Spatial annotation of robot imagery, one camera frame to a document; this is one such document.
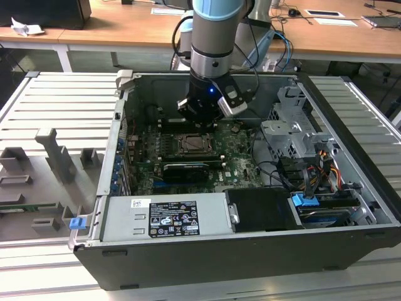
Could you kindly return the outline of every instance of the wooden desk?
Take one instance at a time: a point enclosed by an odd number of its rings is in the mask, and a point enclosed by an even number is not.
[[[121,5],[119,0],[90,0],[92,15],[84,30],[45,29],[41,36],[18,36],[10,28],[0,28],[0,43],[8,48],[55,50],[64,71],[72,71],[69,51],[107,51],[117,65],[116,52],[165,53],[171,50],[172,32],[179,16],[150,14],[153,7],[147,3]],[[346,18],[360,19],[362,15],[378,15],[363,6],[365,0],[286,0],[308,16],[304,9],[339,11]],[[376,2],[378,9],[400,11],[396,3]],[[286,36],[294,44],[293,58],[306,60],[360,61],[401,63],[401,32],[396,29],[371,29],[364,20],[353,21],[358,27],[320,25],[314,19],[291,19],[288,8],[272,9],[271,16],[283,15]],[[281,25],[273,21],[277,30]],[[274,40],[269,56],[277,58],[284,51],[281,40]]]
[[[151,14],[147,3],[121,5],[121,1],[90,1],[92,15],[84,30],[64,30],[59,43],[171,47],[180,16]]]
[[[363,6],[372,3],[369,0],[286,0],[289,6],[296,6],[304,17],[311,17],[304,9],[338,11],[347,19],[360,19],[363,15],[378,16],[378,11]],[[387,9],[401,11],[401,4],[376,2],[377,9],[389,14]],[[372,29],[364,20],[353,21],[358,27],[320,25],[314,19],[291,19],[288,17],[288,7],[271,9],[271,16],[283,15],[286,37],[294,44],[293,58],[310,60],[340,60],[340,61],[380,61],[385,59],[401,62],[401,31],[397,29]],[[277,19],[273,25],[281,30]],[[283,42],[273,41],[269,52],[282,52]]]

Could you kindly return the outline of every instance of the motherboard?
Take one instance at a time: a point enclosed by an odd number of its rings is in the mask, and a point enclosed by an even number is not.
[[[184,125],[142,127],[128,143],[134,194],[262,187],[260,171],[250,155],[252,131],[235,120],[222,120],[208,132]]]

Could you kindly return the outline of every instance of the computer tower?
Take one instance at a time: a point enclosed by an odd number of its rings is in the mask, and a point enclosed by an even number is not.
[[[83,29],[91,14],[89,0],[13,0],[2,1],[0,26],[10,26],[14,18],[24,24],[43,27]]]

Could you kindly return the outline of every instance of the computer mouse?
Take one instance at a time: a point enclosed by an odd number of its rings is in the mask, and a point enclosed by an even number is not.
[[[288,16],[290,16],[290,17],[297,17],[297,16],[299,16],[300,14],[301,14],[301,12],[298,11],[297,9],[295,9],[295,8],[290,8],[290,9],[288,10]]]

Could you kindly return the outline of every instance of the blue latch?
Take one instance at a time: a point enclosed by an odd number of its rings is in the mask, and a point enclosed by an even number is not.
[[[86,218],[71,218],[70,229],[71,230],[86,229]]]
[[[304,198],[303,193],[296,193],[292,197],[292,199],[293,199],[295,207],[298,207],[298,206],[319,206],[320,205],[320,203],[319,203],[319,201],[318,201],[316,196],[314,196],[311,199],[306,199],[306,198]]]

